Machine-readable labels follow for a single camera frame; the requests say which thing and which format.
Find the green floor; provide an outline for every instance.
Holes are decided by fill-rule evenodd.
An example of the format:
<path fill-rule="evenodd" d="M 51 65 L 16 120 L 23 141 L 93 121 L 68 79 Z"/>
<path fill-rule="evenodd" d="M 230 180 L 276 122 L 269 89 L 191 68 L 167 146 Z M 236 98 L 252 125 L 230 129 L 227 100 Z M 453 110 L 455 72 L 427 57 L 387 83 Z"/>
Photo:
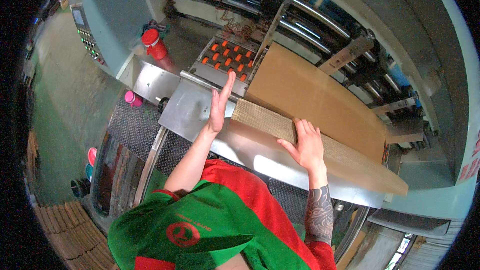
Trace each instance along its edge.
<path fill-rule="evenodd" d="M 99 148 L 124 85 L 87 55 L 70 13 L 51 16 L 35 44 L 32 127 L 42 204 L 74 201 L 70 181 L 85 177 L 87 151 Z"/>

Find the person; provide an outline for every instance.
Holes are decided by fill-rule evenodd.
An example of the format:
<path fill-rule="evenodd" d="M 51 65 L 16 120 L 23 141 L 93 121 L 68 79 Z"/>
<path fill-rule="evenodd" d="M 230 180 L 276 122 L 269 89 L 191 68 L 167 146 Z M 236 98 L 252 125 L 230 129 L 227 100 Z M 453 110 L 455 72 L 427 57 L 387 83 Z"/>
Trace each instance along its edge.
<path fill-rule="evenodd" d="M 120 269 L 336 269 L 317 127 L 295 119 L 297 145 L 277 140 L 309 175 L 304 241 L 260 178 L 207 159 L 234 82 L 232 72 L 220 94 L 212 90 L 210 117 L 164 188 L 111 224 L 108 246 Z"/>

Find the machine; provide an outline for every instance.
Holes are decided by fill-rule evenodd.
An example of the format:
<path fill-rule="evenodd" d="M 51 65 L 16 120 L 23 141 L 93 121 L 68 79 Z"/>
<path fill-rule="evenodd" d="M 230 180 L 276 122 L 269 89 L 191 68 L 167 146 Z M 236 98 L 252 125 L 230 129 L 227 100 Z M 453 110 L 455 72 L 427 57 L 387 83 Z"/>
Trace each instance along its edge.
<path fill-rule="evenodd" d="M 161 112 L 150 155 L 132 186 L 132 205 L 142 200 L 168 136 L 196 138 L 208 117 L 209 88 L 237 72 L 229 117 L 276 42 L 337 80 L 398 137 L 385 147 L 383 164 L 408 183 L 406 197 L 328 177 L 338 210 L 358 209 L 335 252 L 337 261 L 369 208 L 432 223 L 465 217 L 480 166 L 480 77 L 471 36 L 453 0 L 77 0 L 71 10 L 95 63 Z M 170 25 L 163 43 L 175 71 L 160 68 L 139 45 L 142 27 L 152 19 Z M 220 134 L 211 151 L 308 189 L 305 171 L 255 142 Z"/>

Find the cardboard sheet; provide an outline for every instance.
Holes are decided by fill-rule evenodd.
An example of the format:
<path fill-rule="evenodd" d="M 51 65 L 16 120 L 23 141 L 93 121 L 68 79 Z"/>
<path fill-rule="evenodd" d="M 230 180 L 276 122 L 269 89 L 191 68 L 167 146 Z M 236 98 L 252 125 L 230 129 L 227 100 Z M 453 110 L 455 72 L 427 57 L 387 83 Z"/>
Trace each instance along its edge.
<path fill-rule="evenodd" d="M 243 99 L 238 100 L 228 129 L 273 149 L 285 151 L 286 154 L 287 151 L 276 139 L 297 143 L 296 129 L 291 119 Z M 392 171 L 326 135 L 321 138 L 323 160 L 328 173 L 370 191 L 407 194 L 408 185 Z"/>
<path fill-rule="evenodd" d="M 332 139 L 381 164 L 386 127 L 335 79 L 277 43 L 270 46 L 245 99 L 303 118 Z"/>

